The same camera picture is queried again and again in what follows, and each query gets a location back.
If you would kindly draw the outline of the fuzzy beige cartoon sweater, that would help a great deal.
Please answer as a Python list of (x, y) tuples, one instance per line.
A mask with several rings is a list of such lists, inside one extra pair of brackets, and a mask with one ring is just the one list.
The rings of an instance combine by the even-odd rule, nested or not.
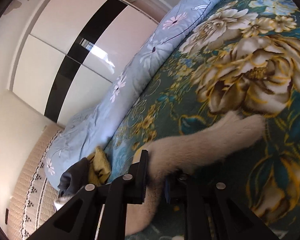
[(141, 205), (128, 205), (125, 235), (133, 235), (149, 226), (160, 202), (164, 180), (169, 174), (176, 170), (192, 174), (198, 167), (252, 146), (262, 138), (265, 125), (265, 118), (261, 115), (242, 118), (235, 111), (229, 111), (217, 123), (202, 131), (144, 144), (143, 149), (149, 152), (145, 201)]

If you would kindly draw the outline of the dark grey-blue pants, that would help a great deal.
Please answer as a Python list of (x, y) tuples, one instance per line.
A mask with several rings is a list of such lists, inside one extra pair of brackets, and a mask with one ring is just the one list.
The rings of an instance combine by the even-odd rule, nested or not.
[(82, 158), (70, 166), (59, 181), (59, 197), (72, 196), (88, 184), (89, 161)]

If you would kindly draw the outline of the mustard yellow knit garment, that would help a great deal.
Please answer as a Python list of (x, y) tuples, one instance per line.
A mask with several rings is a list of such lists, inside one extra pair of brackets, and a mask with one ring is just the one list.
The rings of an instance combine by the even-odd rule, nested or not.
[(95, 152), (87, 157), (89, 163), (88, 183), (96, 186), (104, 185), (111, 174), (110, 163), (105, 152), (97, 146)]

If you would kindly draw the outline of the beige quilted mattress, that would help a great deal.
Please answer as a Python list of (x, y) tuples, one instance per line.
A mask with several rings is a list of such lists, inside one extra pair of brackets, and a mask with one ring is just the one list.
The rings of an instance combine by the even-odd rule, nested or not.
[(52, 124), (30, 152), (15, 185), (7, 217), (7, 237), (27, 239), (55, 213), (58, 196), (45, 175), (46, 155), (62, 129)]

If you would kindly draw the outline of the light blue floral duvet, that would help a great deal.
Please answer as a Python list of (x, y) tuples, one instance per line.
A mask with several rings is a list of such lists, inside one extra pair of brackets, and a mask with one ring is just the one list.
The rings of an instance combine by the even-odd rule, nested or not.
[(71, 165), (93, 153), (97, 146), (107, 146), (158, 69), (220, 1), (180, 0), (126, 65), (101, 102), (70, 118), (44, 161), (47, 181), (54, 189)]

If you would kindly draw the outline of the teal floral bed blanket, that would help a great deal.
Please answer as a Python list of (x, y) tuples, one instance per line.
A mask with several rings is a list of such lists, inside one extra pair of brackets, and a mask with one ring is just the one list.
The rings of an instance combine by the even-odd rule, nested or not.
[(292, 0), (221, 0), (171, 54), (105, 152), (111, 179), (145, 143), (225, 113), (262, 114), (253, 147), (226, 158), (226, 186), (280, 239), (300, 235), (300, 10)]

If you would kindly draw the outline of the white and black wardrobe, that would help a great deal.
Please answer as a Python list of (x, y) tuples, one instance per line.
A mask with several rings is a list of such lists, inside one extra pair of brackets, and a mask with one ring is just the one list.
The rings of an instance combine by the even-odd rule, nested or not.
[(12, 90), (66, 125), (101, 101), (157, 25), (123, 0), (50, 0), (25, 40)]

